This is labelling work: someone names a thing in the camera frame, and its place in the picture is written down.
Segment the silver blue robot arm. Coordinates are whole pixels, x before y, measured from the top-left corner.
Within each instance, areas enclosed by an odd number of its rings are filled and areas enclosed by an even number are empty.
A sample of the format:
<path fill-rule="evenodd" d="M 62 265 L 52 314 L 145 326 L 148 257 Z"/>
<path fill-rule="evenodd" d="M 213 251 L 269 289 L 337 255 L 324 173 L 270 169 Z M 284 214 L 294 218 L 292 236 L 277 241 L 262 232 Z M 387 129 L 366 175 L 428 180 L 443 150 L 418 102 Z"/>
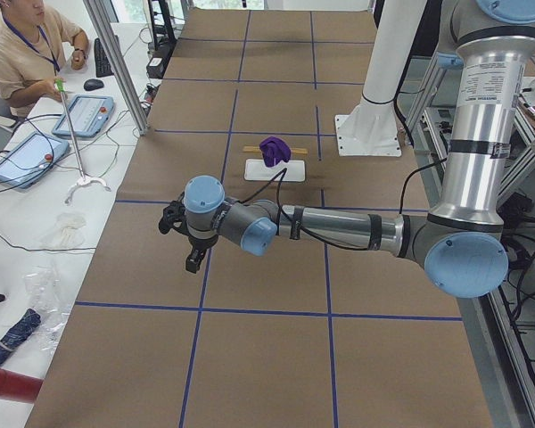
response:
<path fill-rule="evenodd" d="M 412 150 L 342 156 L 334 130 L 366 86 L 376 35 L 369 12 L 193 10 L 179 57 L 218 123 L 177 139 L 185 176 L 246 202 L 395 216 Z"/>

